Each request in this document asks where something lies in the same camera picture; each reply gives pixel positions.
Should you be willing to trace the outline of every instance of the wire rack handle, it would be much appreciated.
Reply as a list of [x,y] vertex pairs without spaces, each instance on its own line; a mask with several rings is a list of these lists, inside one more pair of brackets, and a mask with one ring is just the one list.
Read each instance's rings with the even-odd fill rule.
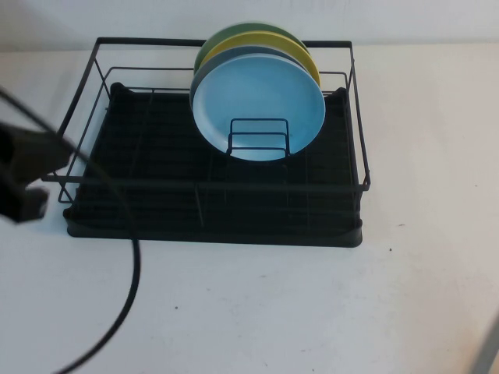
[[[286,125],[286,132],[252,132],[252,131],[234,131],[234,122],[284,122]],[[233,146],[232,138],[237,136],[284,136],[285,147],[279,146]],[[232,154],[233,150],[281,150],[285,153],[285,157],[289,156],[289,122],[284,118],[233,118],[231,120],[230,132],[228,134],[228,147],[227,154]]]

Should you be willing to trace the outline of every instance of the light blue plate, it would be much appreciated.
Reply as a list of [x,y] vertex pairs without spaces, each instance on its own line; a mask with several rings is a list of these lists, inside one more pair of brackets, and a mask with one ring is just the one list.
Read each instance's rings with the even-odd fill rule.
[[[283,118],[289,126],[289,150],[305,148],[319,133],[325,105],[313,78],[286,58],[243,55],[213,69],[197,87],[194,119],[201,134],[222,152],[234,118]],[[286,133],[284,121],[234,121],[233,132]],[[232,156],[243,160],[283,158],[283,135],[233,135]],[[279,148],[240,150],[238,147]]]
[[295,60],[294,57],[288,55],[286,52],[283,52],[275,48],[266,47],[264,45],[241,45],[239,47],[230,48],[210,58],[196,72],[196,75],[194,76],[194,79],[190,85],[190,91],[189,91],[190,107],[191,108],[193,107],[194,94],[196,93],[197,87],[203,81],[204,77],[211,72],[211,70],[215,69],[217,66],[223,64],[228,60],[232,60],[233,58],[253,53],[266,53],[268,55],[281,56],[288,59],[289,61],[293,61],[295,64],[299,65],[303,70],[305,70],[303,65],[300,64],[298,60]]

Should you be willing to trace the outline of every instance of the black cable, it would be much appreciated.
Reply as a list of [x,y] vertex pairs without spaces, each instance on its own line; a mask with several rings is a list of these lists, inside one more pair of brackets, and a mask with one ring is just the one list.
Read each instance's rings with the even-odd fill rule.
[[122,308],[122,311],[119,313],[116,321],[111,325],[108,332],[104,334],[104,336],[85,354],[80,356],[73,363],[65,366],[63,369],[58,370],[55,374],[67,374],[72,372],[73,370],[79,368],[85,362],[94,357],[113,337],[113,335],[118,331],[119,327],[122,325],[126,316],[128,315],[130,308],[132,308],[133,301],[135,299],[137,289],[139,287],[140,281],[140,244],[139,239],[137,238],[137,229],[133,220],[132,213],[128,207],[126,201],[122,198],[119,190],[116,188],[115,184],[111,180],[111,178],[103,171],[97,164],[95,164],[88,156],[84,153],[80,152],[75,148],[68,140],[64,139],[62,136],[58,135],[56,131],[54,131],[50,125],[47,124],[43,119],[34,114],[30,109],[28,109],[24,104],[18,101],[15,97],[10,95],[5,91],[5,89],[0,86],[0,97],[11,104],[18,111],[23,113],[29,119],[31,119],[34,123],[36,123],[39,127],[41,127],[46,132],[52,134],[54,136],[54,140],[62,147],[70,150],[72,153],[75,153],[80,159],[85,161],[87,167],[89,167],[97,177],[110,189],[110,191],[115,195],[116,199],[119,202],[119,205],[123,209],[123,213],[125,214],[126,223],[128,224],[128,230],[130,233],[130,240],[132,241],[133,247],[133,275],[132,275],[132,284],[130,285],[128,296],[126,297],[125,304]]

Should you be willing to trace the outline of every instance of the green plate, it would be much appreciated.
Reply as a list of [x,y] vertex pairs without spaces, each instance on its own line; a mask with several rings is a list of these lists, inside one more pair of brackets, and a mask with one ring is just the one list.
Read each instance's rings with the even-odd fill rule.
[[302,47],[306,51],[306,53],[310,54],[306,49],[305,44],[302,43],[300,39],[298,39],[293,34],[289,33],[288,31],[282,29],[279,26],[274,26],[268,23],[261,23],[261,22],[237,23],[236,25],[232,25],[224,28],[223,30],[218,31],[215,35],[213,35],[210,39],[208,39],[206,43],[203,44],[203,47],[201,47],[200,51],[197,53],[196,61],[194,62],[194,72],[196,72],[200,68],[201,62],[208,55],[208,53],[210,53],[211,49],[214,46],[216,46],[217,44],[221,43],[222,41],[224,41],[229,37],[233,37],[236,34],[246,33],[248,31],[270,31],[273,33],[283,35],[285,37],[288,37],[292,41],[295,41],[297,44],[299,44],[300,47]]

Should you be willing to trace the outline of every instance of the black clamp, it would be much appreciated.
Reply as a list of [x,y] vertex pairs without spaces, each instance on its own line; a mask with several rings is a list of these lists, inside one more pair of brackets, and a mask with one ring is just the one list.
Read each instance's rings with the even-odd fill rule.
[[0,215],[21,223],[41,219],[48,192],[27,185],[65,167],[71,153],[46,132],[18,129],[0,122]]

